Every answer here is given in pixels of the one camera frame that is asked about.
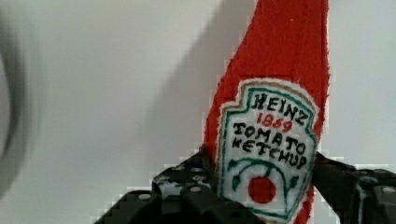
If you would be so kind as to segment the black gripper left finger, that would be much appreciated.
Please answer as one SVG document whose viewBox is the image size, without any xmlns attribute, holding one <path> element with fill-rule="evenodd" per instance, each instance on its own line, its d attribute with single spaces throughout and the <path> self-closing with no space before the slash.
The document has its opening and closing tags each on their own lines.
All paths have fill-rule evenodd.
<svg viewBox="0 0 396 224">
<path fill-rule="evenodd" d="M 94 224 L 265 224 L 244 205 L 216 193 L 208 150 L 156 175 L 150 190 L 122 196 Z"/>
</svg>

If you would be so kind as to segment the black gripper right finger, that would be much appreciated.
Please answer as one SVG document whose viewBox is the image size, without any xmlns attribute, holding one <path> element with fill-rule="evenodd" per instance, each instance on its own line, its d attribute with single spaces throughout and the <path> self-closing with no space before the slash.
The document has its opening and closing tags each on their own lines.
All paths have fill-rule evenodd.
<svg viewBox="0 0 396 224">
<path fill-rule="evenodd" d="M 357 169 L 317 153 L 313 184 L 341 224 L 396 224 L 396 174 Z"/>
</svg>

